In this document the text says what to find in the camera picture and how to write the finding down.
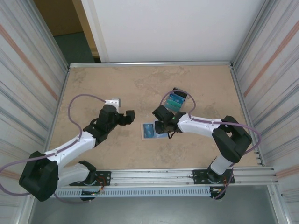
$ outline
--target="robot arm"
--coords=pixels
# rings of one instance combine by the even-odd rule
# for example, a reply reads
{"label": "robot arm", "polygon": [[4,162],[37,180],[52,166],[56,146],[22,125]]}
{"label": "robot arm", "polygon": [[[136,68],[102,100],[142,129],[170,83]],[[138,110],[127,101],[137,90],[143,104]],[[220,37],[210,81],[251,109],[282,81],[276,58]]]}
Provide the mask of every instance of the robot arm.
{"label": "robot arm", "polygon": [[[126,116],[124,116],[124,114],[118,113],[119,105],[119,99],[106,100],[99,117],[92,120],[83,129],[81,135],[44,154],[38,151],[31,154],[30,158],[54,155],[41,160],[27,162],[19,184],[39,201],[45,201],[57,188],[73,182],[85,181],[86,183],[93,183],[96,177],[96,167],[90,163],[80,161],[75,166],[67,168],[65,166],[80,154],[93,149],[103,142],[117,125],[129,125],[134,121],[134,111],[126,111]],[[76,140],[78,141],[73,146],[57,153]]]}
{"label": "robot arm", "polygon": [[[194,116],[190,118],[185,112],[178,112],[174,115],[163,105],[160,105],[153,114],[158,119],[155,122],[155,131],[158,134],[196,133],[215,140],[221,154],[214,159],[207,171],[207,178],[212,183],[219,182],[221,175],[227,168],[240,161],[252,143],[252,138],[242,127],[214,124],[216,121],[238,123],[231,116],[226,116],[224,119],[206,119]],[[193,119],[206,120],[211,123],[200,123]]]}

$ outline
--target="corrugated metal wall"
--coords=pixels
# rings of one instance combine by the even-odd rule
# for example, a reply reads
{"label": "corrugated metal wall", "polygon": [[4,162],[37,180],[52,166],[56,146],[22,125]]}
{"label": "corrugated metal wall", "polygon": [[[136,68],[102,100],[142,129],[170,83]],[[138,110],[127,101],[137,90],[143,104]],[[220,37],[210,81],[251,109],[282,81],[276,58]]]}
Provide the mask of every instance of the corrugated metal wall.
{"label": "corrugated metal wall", "polygon": [[[29,0],[0,1],[0,167],[43,151],[67,65]],[[6,169],[1,183],[19,193],[23,165]],[[12,223],[23,197],[0,191],[0,223]]]}
{"label": "corrugated metal wall", "polygon": [[236,75],[266,165],[273,166],[294,222],[299,222],[299,1],[276,1]]}

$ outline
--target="white wall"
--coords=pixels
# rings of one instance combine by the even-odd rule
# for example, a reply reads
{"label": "white wall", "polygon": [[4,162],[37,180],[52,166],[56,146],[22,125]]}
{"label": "white wall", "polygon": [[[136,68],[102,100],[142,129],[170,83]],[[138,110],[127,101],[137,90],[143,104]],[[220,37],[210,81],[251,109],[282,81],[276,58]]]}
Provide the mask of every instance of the white wall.
{"label": "white wall", "polygon": [[264,0],[82,0],[103,62],[232,60]]}

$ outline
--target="cable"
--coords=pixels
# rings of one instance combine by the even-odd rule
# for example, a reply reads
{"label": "cable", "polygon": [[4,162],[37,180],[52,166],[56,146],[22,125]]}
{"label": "cable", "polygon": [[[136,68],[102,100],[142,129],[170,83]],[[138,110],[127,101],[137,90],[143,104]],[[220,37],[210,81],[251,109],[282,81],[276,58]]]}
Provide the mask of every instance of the cable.
{"label": "cable", "polygon": [[[197,122],[200,122],[200,123],[205,123],[205,124],[232,125],[232,126],[238,126],[238,127],[245,127],[245,128],[247,128],[247,129],[249,129],[249,130],[255,132],[255,133],[257,134],[257,136],[258,136],[258,141],[257,141],[257,143],[256,143],[252,148],[248,149],[248,150],[244,153],[244,155],[246,155],[247,153],[250,153],[251,151],[253,151],[254,149],[256,149],[256,148],[259,146],[259,144],[261,143],[261,141],[262,141],[262,136],[261,136],[261,134],[260,134],[255,128],[253,128],[253,127],[250,127],[250,126],[247,126],[247,125],[242,125],[242,124],[237,124],[237,123],[231,123],[231,122],[222,122],[222,121],[221,121],[221,122],[220,122],[220,121],[211,122],[211,121],[207,121],[207,120],[200,120],[200,119],[192,118],[192,116],[191,116],[191,112],[195,110],[195,108],[196,108],[196,102],[195,102],[194,98],[193,98],[188,92],[186,92],[186,91],[183,91],[183,90],[171,90],[171,91],[169,91],[168,93],[166,93],[166,94],[162,97],[162,100],[160,101],[160,105],[163,103],[165,97],[168,96],[169,94],[171,94],[172,92],[183,92],[183,93],[187,94],[187,95],[191,98],[191,100],[193,101],[193,108],[188,112],[188,116],[189,116],[189,118],[190,118],[191,120],[194,120],[194,121],[197,121]],[[231,167],[232,167],[232,172],[231,172],[231,175],[230,175],[230,177],[229,177],[229,181],[228,181],[227,185],[226,185],[225,188],[220,192],[219,195],[217,195],[216,197],[214,197],[214,199],[217,199],[218,197],[220,197],[220,196],[225,192],[225,190],[228,188],[228,186],[229,186],[229,184],[230,184],[230,182],[231,182],[231,180],[232,180],[232,178],[233,178],[233,165],[234,165],[234,164],[231,165]]]}
{"label": "cable", "polygon": [[105,178],[104,177],[102,177],[102,176],[97,176],[97,181],[100,183],[100,185],[101,185],[101,188],[102,188],[102,190],[104,189],[104,187],[106,186],[106,181],[105,181]]}
{"label": "cable", "polygon": [[167,136],[169,139],[172,139],[173,135],[175,134],[176,132],[173,132],[171,135],[169,135],[169,133],[167,133]]}
{"label": "cable", "polygon": [[[72,147],[73,145],[75,145],[75,144],[79,141],[79,139],[81,138],[81,136],[82,136],[82,133],[83,133],[82,128],[80,127],[80,125],[79,125],[77,122],[75,122],[75,121],[71,118],[71,105],[72,105],[72,103],[74,102],[75,99],[77,99],[77,98],[79,98],[79,97],[83,97],[83,96],[86,96],[86,97],[92,97],[92,98],[98,99],[98,100],[100,100],[100,101],[102,101],[102,102],[105,103],[105,100],[103,100],[103,99],[101,99],[101,98],[99,98],[99,97],[97,97],[97,96],[91,95],[91,94],[79,94],[79,95],[75,96],[75,97],[70,101],[70,104],[69,104],[69,106],[68,106],[68,110],[67,110],[68,118],[69,118],[69,120],[70,120],[71,123],[73,123],[74,125],[76,125],[76,126],[78,127],[78,129],[79,129],[79,136],[78,136],[78,138],[77,138],[76,140],[74,140],[74,141],[73,141],[71,144],[69,144],[68,146],[65,146],[65,147],[63,147],[62,149],[57,150],[57,153],[60,153],[60,152],[62,152],[62,151],[64,151],[64,150],[68,149],[69,147]],[[19,161],[10,162],[10,163],[8,163],[8,164],[6,164],[6,165],[4,165],[3,167],[0,168],[0,173],[1,173],[4,169],[6,169],[7,167],[10,167],[10,166],[13,166],[13,165],[16,165],[16,164],[19,164],[19,163],[25,163],[25,162],[30,162],[30,161],[36,161],[36,160],[45,159],[45,158],[48,158],[48,157],[53,156],[53,155],[55,155],[55,153],[51,153],[51,154],[48,154],[48,155],[39,156],[39,157],[31,158],[31,159],[25,159],[25,160],[19,160]],[[11,192],[11,191],[5,189],[5,188],[2,186],[1,183],[0,183],[0,189],[1,189],[4,193],[6,193],[6,194],[8,194],[8,195],[12,195],[12,196],[26,196],[26,195],[30,195],[29,192],[28,192],[28,193],[21,193],[21,194]]]}

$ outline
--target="beige tabletop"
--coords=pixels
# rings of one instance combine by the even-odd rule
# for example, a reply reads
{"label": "beige tabletop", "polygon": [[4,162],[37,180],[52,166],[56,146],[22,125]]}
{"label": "beige tabletop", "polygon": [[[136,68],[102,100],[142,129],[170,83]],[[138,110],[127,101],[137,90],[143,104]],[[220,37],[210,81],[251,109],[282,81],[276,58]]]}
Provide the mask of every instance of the beige tabletop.
{"label": "beige tabletop", "polygon": [[[222,119],[231,115],[245,124],[227,66],[73,68],[50,149],[78,134],[78,129],[68,120],[67,108],[74,96],[88,93],[102,99],[121,98],[120,112],[135,110],[135,121],[117,126],[104,142],[74,159],[72,165],[86,160],[98,169],[208,167],[220,153],[212,138],[191,133],[177,133],[171,140],[141,138],[142,123],[155,120],[152,112],[173,87],[195,98],[194,116]],[[98,117],[102,107],[103,103],[96,99],[81,97],[73,103],[71,116],[85,127]],[[191,108],[192,101],[188,99],[181,111]],[[244,156],[237,166],[257,166],[254,153]]]}

